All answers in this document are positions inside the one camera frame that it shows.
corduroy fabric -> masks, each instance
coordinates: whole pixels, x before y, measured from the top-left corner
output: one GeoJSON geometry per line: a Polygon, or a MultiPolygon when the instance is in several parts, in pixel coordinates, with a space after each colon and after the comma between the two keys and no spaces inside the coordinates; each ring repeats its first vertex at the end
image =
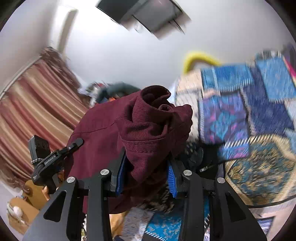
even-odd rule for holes
{"type": "Polygon", "coordinates": [[[177,106],[158,85],[97,104],[77,125],[68,144],[84,144],[67,159],[66,176],[91,177],[116,159],[122,147],[129,160],[124,192],[109,198],[110,213],[121,213],[152,196],[166,181],[166,156],[180,153],[192,125],[190,105],[177,106]]]}

red and beige striped curtain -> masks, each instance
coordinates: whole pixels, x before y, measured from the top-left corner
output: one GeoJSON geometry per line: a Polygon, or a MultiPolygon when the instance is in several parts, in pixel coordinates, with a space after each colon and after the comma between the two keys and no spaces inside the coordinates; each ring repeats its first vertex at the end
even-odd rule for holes
{"type": "Polygon", "coordinates": [[[38,135],[62,148],[87,111],[88,99],[58,53],[46,48],[0,101],[0,176],[22,185],[33,171],[28,140],[38,135]]]}

white round object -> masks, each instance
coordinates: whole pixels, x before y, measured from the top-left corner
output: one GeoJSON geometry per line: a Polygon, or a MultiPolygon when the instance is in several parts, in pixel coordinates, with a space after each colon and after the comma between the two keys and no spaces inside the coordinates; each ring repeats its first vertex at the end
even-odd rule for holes
{"type": "Polygon", "coordinates": [[[13,211],[14,211],[14,213],[15,213],[16,216],[18,216],[19,218],[22,217],[23,212],[22,212],[22,210],[21,210],[20,207],[18,207],[18,206],[14,206],[14,207],[13,207],[13,211]]]}

navy blue fabric patch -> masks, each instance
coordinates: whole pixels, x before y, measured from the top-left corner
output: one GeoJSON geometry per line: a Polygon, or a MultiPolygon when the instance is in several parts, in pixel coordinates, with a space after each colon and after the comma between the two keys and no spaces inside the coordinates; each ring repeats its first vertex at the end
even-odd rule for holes
{"type": "Polygon", "coordinates": [[[202,69],[201,73],[205,90],[233,91],[253,83],[249,67],[245,64],[211,67],[202,69]]]}
{"type": "Polygon", "coordinates": [[[257,61],[269,101],[296,97],[296,88],[282,58],[257,61]]]}
{"type": "Polygon", "coordinates": [[[285,137],[285,128],[294,130],[285,105],[269,102],[260,70],[257,67],[251,67],[250,70],[254,84],[244,87],[244,93],[256,134],[278,134],[285,137]]]}

striped curtain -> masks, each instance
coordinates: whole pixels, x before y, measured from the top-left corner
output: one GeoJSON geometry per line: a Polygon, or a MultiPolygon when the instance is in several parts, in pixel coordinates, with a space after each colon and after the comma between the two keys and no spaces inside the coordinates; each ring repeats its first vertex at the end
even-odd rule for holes
{"type": "Polygon", "coordinates": [[[64,147],[87,111],[87,97],[52,48],[27,69],[0,101],[0,174],[23,184],[33,171],[28,140],[38,135],[51,150],[64,147]]]}

